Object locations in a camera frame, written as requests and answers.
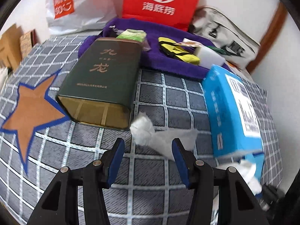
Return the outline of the yellow adidas pouch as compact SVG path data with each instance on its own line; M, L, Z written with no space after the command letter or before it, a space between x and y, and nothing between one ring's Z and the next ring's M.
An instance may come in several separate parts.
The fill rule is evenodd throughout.
M168 57L197 66L200 64L200 59L196 55L184 50L176 44L176 41L166 37L158 37L158 43L160 50Z

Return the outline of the white foam sponge block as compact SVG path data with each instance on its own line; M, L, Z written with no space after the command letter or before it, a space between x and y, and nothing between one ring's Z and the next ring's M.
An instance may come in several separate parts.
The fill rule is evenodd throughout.
M198 65L206 69L210 69L212 65L223 66L225 64L224 57L206 46L197 47L194 55L199 58Z

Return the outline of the green wet wipes pack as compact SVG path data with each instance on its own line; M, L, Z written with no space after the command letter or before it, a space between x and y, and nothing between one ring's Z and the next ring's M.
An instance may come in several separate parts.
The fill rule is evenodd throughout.
M134 40L143 43L146 39L146 32L143 30L127 29L118 35L117 39Z

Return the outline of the grey checked bed sheet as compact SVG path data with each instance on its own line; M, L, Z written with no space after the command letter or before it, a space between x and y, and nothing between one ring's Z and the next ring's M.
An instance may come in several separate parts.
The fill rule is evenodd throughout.
M17 103L19 83L36 86L54 72L53 98L77 62L82 36L52 37L35 45L9 78L1 94L1 120ZM135 111L145 113L154 129L196 128L195 155L212 167L227 163L214 158L209 119L199 82L142 70L138 75ZM152 149L137 146L129 131L90 127L66 121L36 132L23 170L14 134L1 133L1 203L15 219L27 223L43 191L60 167L85 167L110 149L117 138L125 151L118 176L103 191L111 224L185 224L193 193L181 183L174 162Z

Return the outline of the blue tissue pack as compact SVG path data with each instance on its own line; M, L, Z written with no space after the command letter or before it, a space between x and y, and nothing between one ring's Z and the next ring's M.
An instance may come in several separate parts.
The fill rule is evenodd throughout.
M256 164L260 179L264 163L257 115L241 78L213 65L202 82L216 158L245 158Z

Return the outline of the dark green tea tin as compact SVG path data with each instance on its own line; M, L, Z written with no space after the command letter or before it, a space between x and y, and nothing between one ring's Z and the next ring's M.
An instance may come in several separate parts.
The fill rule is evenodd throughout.
M77 123L128 130L141 53L138 41L96 39L64 79L56 101Z

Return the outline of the brown felt star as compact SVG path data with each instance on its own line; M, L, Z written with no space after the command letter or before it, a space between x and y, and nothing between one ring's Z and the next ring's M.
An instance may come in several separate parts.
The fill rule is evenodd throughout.
M28 158L35 132L70 120L58 102L48 92L59 70L36 86L19 83L14 110L1 125L1 132L16 135L20 161L28 172Z

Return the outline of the purple fabric storage tray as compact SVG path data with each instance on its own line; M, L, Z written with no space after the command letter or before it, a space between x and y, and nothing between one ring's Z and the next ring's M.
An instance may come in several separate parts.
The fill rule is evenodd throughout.
M78 50L78 57L81 57L84 52L90 47L90 45L101 37L110 37L112 35L112 26L115 26L119 30L135 29L143 30L146 32L146 38L150 45L151 50L148 52L143 51L141 53L141 59L139 66L145 70L158 71L173 76L186 78L194 81L201 81L208 73L208 69L201 66L195 66L188 64L178 59L172 59L167 57L162 51L160 51L158 38L166 37L174 41L181 42L184 38L192 41L202 43L204 46L214 46L213 42L209 39L201 36L182 31L180 29L152 23L146 21L140 21L137 19L122 19L114 18L107 22L103 31L96 36L88 36Z

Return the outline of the green toothpaste box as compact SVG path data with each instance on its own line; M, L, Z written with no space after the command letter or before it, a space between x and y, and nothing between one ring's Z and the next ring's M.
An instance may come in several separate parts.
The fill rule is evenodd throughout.
M233 55L231 52L228 52L227 50L218 48L218 47L214 47L214 46L208 46L209 49L213 50L214 52L221 54L221 55Z

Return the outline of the beige Nike waist bag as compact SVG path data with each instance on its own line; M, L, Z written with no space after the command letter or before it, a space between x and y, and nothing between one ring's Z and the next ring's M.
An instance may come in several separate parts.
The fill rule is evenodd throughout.
M219 10L207 6L196 9L192 24L194 34L210 40L218 48L231 52L231 56L222 56L239 69L245 69L256 58L260 44Z

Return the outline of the small patterned brown box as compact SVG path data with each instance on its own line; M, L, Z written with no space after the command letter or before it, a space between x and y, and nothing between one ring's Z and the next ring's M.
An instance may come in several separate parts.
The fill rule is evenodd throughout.
M38 43L36 31L33 29L23 34L20 39L20 51L22 59L24 59L32 50L32 48Z

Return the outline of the wooden headboard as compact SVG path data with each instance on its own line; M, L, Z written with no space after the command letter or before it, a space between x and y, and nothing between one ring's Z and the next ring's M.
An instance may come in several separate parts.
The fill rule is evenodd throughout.
M1 36L1 68L7 67L15 71L22 61L20 51L21 27L13 24Z

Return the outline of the red paper shopping bag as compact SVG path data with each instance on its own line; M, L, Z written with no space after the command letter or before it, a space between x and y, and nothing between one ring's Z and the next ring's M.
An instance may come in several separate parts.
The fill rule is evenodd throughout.
M187 31L199 0L123 0L122 17Z

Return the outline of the white Miniso plastic bag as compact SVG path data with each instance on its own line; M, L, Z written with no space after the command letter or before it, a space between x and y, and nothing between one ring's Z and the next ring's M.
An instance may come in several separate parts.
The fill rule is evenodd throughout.
M113 0L46 0L51 35L101 30L116 17Z

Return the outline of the brown wooden door frame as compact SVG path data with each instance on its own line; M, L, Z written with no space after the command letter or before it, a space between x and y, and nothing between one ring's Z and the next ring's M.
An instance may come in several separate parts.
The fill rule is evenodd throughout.
M260 41L260 48L257 56L246 67L246 70L251 74L259 66L261 61L268 54L276 39L278 38L282 27L287 19L288 11L285 5L280 1L277 9L273 15L273 18L269 24L269 27Z

